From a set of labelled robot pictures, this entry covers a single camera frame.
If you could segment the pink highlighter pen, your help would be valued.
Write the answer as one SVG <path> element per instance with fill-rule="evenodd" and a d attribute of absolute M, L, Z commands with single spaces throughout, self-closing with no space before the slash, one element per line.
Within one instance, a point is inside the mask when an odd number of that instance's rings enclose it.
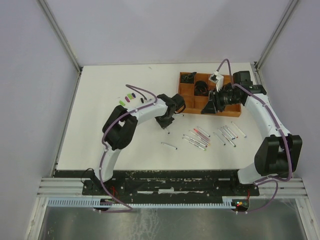
<path fill-rule="evenodd" d="M 200 138 L 202 138 L 202 139 L 204 139 L 204 140 L 206 140 L 206 141 L 210 141 L 210 139 L 207 137 L 207 136 L 205 136 L 203 133 L 201 133 L 199 130 L 197 130 L 197 129 L 193 129 L 194 131 L 195 131 L 195 133 L 200 137 Z"/>

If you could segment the magenta capped marker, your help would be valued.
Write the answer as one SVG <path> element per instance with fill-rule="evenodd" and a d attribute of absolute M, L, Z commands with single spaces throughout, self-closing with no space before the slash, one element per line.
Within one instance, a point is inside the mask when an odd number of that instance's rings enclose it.
<path fill-rule="evenodd" d="M 183 135 L 183 138 L 184 138 L 184 139 L 187 139 L 187 140 L 189 140 L 189 141 L 192 141 L 192 142 L 198 144 L 199 146 L 202 146 L 202 147 L 205 147 L 205 148 L 208 147 L 207 144 L 202 143 L 202 142 L 200 142 L 200 141 L 198 141 L 198 140 L 195 140 L 195 139 L 193 139 L 193 138 L 191 138 L 191 137 L 189 137 L 189 136 L 187 136 L 187 135 Z"/>

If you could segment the black capped thin marker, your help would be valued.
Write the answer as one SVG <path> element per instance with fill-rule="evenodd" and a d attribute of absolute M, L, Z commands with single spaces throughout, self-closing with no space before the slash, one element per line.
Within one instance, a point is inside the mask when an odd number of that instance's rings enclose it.
<path fill-rule="evenodd" d="M 217 133 L 213 132 L 213 134 L 224 146 L 226 145 L 225 141 Z"/>

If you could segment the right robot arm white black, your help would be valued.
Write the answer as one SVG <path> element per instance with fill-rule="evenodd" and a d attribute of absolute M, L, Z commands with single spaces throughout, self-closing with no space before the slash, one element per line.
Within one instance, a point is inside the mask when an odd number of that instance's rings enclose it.
<path fill-rule="evenodd" d="M 227 106 L 242 104 L 257 124 L 262 143 L 254 162 L 238 170 L 238 178 L 229 183 L 231 193 L 240 196 L 247 191 L 248 184 L 289 181 L 297 169 L 303 141 L 283 126 L 265 88 L 261 84 L 253 84 L 248 71 L 238 71 L 232 79 L 233 83 L 224 84 L 224 76 L 217 70 L 209 76 L 208 80 L 215 87 L 209 91 L 208 102 L 201 113 L 217 114 Z"/>

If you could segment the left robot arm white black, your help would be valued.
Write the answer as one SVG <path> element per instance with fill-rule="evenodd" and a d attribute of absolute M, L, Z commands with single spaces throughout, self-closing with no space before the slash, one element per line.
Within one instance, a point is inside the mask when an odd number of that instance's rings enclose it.
<path fill-rule="evenodd" d="M 113 176 L 116 161 L 120 152 L 131 143 L 139 124 L 155 119 L 165 129 L 173 123 L 174 115 L 185 108 L 185 100 L 178 93 L 173 97 L 160 94 L 133 109 L 116 106 L 102 128 L 103 152 L 99 165 L 94 170 L 97 180 L 93 189 L 99 195 L 106 195 L 110 191 L 109 180 Z"/>

